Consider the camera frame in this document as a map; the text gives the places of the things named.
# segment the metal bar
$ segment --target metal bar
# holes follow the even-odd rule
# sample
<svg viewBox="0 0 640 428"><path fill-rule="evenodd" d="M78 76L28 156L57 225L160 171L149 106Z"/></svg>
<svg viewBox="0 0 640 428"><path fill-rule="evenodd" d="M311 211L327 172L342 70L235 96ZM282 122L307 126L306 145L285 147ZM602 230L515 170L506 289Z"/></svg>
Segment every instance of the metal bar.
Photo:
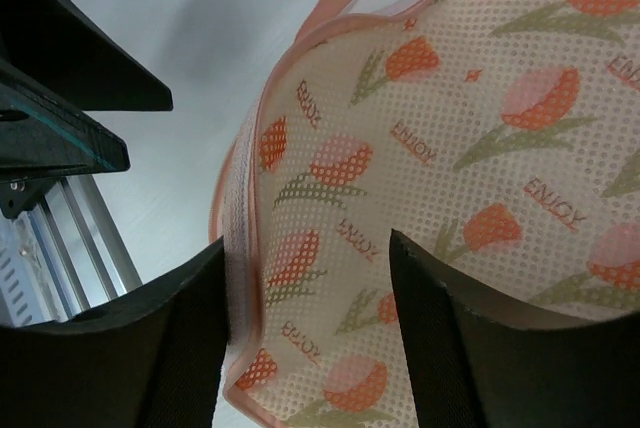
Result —
<svg viewBox="0 0 640 428"><path fill-rule="evenodd" d="M78 227L78 231L80 232L82 243L87 249L89 258L91 258L91 262L96 269L96 273L98 274L98 278L100 279L102 288L104 288L104 291L107 294L107 298L109 298L110 300L114 300L118 297L116 287L113 285L113 280L111 280L109 272L107 271L107 267L102 261L102 257L100 256L100 252L98 251L98 247L96 246L96 243L91 236L91 232L89 231L87 222L82 215L80 207L78 206L76 196L73 194L73 190L69 186L69 182L66 179L60 180L60 186L62 188L62 195L64 196L64 199L69 206L69 210L71 211L73 221L75 222L76 226Z"/></svg>
<svg viewBox="0 0 640 428"><path fill-rule="evenodd" d="M49 272L49 276L51 276L51 280L53 281L53 285L55 287L56 293L60 298L60 304L62 305L62 309L67 317L73 318L73 309L71 308L71 303L67 298L66 290L63 287L62 280L60 279L60 274L58 270L56 270L56 264L51 258L49 254L49 245L45 241L44 235L42 233L42 226L46 223L44 213L40 205L36 205L35 208L27 213L27 217L29 219L31 230L33 231L33 236L36 238L36 242L40 247L40 251L42 252L42 256L44 258L45 265Z"/></svg>
<svg viewBox="0 0 640 428"><path fill-rule="evenodd" d="M109 251L109 248L104 242L104 237L102 236L102 233L100 233L100 228L98 227L98 224L94 219L93 213L90 208L90 202L89 200L87 200L87 195L82 189L82 186L78 184L77 177L69 177L67 178L67 181L69 183L69 186L73 190L73 194L76 197L76 201L78 202L78 206L80 207L82 216L84 217L87 223L87 226L89 227L89 231L91 232L93 241L95 242L96 247L98 248L98 253L100 254L100 258L102 258L102 261L107 269L107 272L109 273L109 277L111 278L111 281L113 281L113 284L116 288L118 296L122 296L127 293L127 290L124 286L124 283L122 282L120 273L118 272L115 266L115 263L113 261L113 256Z"/></svg>
<svg viewBox="0 0 640 428"><path fill-rule="evenodd" d="M58 293L59 284L51 276L50 256L45 255L46 247L33 229L31 212L22 213L11 223L16 240L20 244L19 253L23 260L24 274L34 288L34 296L40 307L44 321L64 321L69 318L64 306L63 294Z"/></svg>
<svg viewBox="0 0 640 428"><path fill-rule="evenodd" d="M138 270L136 270L129 256L129 252L120 237L120 233L113 222L113 218L111 218L109 209L100 194L100 190L98 190L93 176L77 176L74 177L74 181L82 190L82 195L87 201L87 206L91 211L93 221L111 255L113 265L124 289L128 293L139 288L142 286L142 280L140 279Z"/></svg>
<svg viewBox="0 0 640 428"><path fill-rule="evenodd" d="M60 235L58 225L56 225L53 213L51 213L51 209L49 208L49 204L47 203L47 200L45 198L42 198L42 200L40 200L40 208L42 209L42 214L44 215L43 221L47 227L47 230L51 234L53 244L58 251L58 257L60 258L62 269L64 270L64 273L69 280L69 285L71 286L71 290L73 291L76 300L78 301L80 311L88 310L89 308L91 308L89 299L87 298L87 294L85 293L84 288L82 288L82 283L80 283L78 273L76 273L75 268L73 267L73 262L71 261L71 257L69 256L67 247L64 244L64 240Z"/></svg>

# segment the green leaf print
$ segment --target green leaf print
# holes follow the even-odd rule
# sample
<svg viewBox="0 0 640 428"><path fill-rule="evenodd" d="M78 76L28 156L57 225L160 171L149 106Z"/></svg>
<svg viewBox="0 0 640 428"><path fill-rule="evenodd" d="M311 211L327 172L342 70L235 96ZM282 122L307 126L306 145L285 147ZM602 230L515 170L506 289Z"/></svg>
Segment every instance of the green leaf print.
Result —
<svg viewBox="0 0 640 428"><path fill-rule="evenodd" d="M309 182L309 173L298 175L287 183L273 202L276 208L287 200L316 200L345 209L346 205L340 197L342 196L364 196L367 192L355 186L328 186L320 182Z"/></svg>
<svg viewBox="0 0 640 428"><path fill-rule="evenodd" d="M640 190L640 149L627 159L616 179L600 196L601 198L611 198L638 190Z"/></svg>
<svg viewBox="0 0 640 428"><path fill-rule="evenodd" d="M585 288L584 284L593 276L588 272L572 275L530 298L529 303L540 306L585 303L618 310L640 310L640 292L617 286Z"/></svg>
<svg viewBox="0 0 640 428"><path fill-rule="evenodd" d="M289 300L298 296L311 296L316 292L308 288L306 283L312 282L326 275L326 270L310 270L301 275L293 283L286 284L284 286L271 286L266 289L265 293L265 306L268 308L282 301Z"/></svg>
<svg viewBox="0 0 640 428"><path fill-rule="evenodd" d="M447 259L451 241L453 240L453 236L456 234L456 230L458 229L458 223L458 219L453 220L451 224L449 224L448 221L445 221L440 227L440 231L438 231L438 237L436 238L436 246L433 251L433 256L441 261Z"/></svg>
<svg viewBox="0 0 640 428"><path fill-rule="evenodd" d="M567 33L625 46L624 39L615 29L625 25L640 24L640 13L636 12L623 12L610 16L595 16L581 12L558 14L559 10L568 7L569 5L565 2L545 5L499 26L491 32L491 35L500 36L530 31Z"/></svg>
<svg viewBox="0 0 640 428"><path fill-rule="evenodd" d="M556 305L574 301L575 293L591 278L593 278L593 275L588 272L572 275L530 298L529 303L533 305Z"/></svg>
<svg viewBox="0 0 640 428"><path fill-rule="evenodd" d="M323 411L327 405L325 400L314 401L285 422L292 428L365 428L365 423L395 419L372 408L357 413L335 409Z"/></svg>
<svg viewBox="0 0 640 428"><path fill-rule="evenodd" d="M556 138L556 136L566 133L575 128L588 125L596 121L597 118L581 117L567 118L557 121L547 128L529 131L518 130L515 133L501 137L507 130L507 125L500 125L482 138L480 138L462 157L453 165L453 171L458 172L463 168L493 158L517 151L533 149L563 149L573 150L573 145L567 141Z"/></svg>
<svg viewBox="0 0 640 428"><path fill-rule="evenodd" d="M371 53L371 55L369 55L369 58L367 58L367 61L365 62L362 71L360 72L360 76L358 77L356 89L353 92L353 96L351 97L351 106L357 105L389 81L386 77L383 77L381 80L378 80L374 83L371 82L371 78L378 68L378 65L380 64L383 56L383 52L374 51L373 53Z"/></svg>
<svg viewBox="0 0 640 428"><path fill-rule="evenodd" d="M378 324L378 315L362 318L362 312L371 304L377 295L378 290L368 290L366 288L358 293L336 330L336 335L350 333L367 326Z"/></svg>

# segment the mesh bag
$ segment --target mesh bag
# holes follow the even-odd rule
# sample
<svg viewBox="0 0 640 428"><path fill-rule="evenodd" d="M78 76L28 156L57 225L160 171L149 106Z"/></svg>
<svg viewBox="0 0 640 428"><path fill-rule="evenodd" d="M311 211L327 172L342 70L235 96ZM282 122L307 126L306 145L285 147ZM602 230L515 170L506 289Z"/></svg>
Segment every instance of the mesh bag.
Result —
<svg viewBox="0 0 640 428"><path fill-rule="evenodd" d="M273 426L417 426L392 228L531 304L638 310L638 4L423 0L300 38L229 162L229 399Z"/></svg>

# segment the black plastic part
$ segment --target black plastic part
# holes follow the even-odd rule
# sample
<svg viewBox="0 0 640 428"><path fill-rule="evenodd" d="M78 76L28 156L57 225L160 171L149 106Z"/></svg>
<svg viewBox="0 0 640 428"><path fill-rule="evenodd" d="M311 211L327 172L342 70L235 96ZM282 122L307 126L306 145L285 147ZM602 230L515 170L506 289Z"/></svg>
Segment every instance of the black plastic part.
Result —
<svg viewBox="0 0 640 428"><path fill-rule="evenodd" d="M0 326L2 426L210 428L226 313L218 240L72 321Z"/></svg>
<svg viewBox="0 0 640 428"><path fill-rule="evenodd" d="M15 219L23 211L32 210L55 185L57 178L45 178L23 182L20 189L12 189L10 183L0 185L0 210L7 219Z"/></svg>
<svg viewBox="0 0 640 428"><path fill-rule="evenodd" d="M0 60L0 183L124 171L124 142Z"/></svg>
<svg viewBox="0 0 640 428"><path fill-rule="evenodd" d="M83 111L172 109L169 89L70 0L0 0L0 37L18 70Z"/></svg>
<svg viewBox="0 0 640 428"><path fill-rule="evenodd" d="M398 232L390 263L421 428L640 426L640 313L585 323L532 307Z"/></svg>

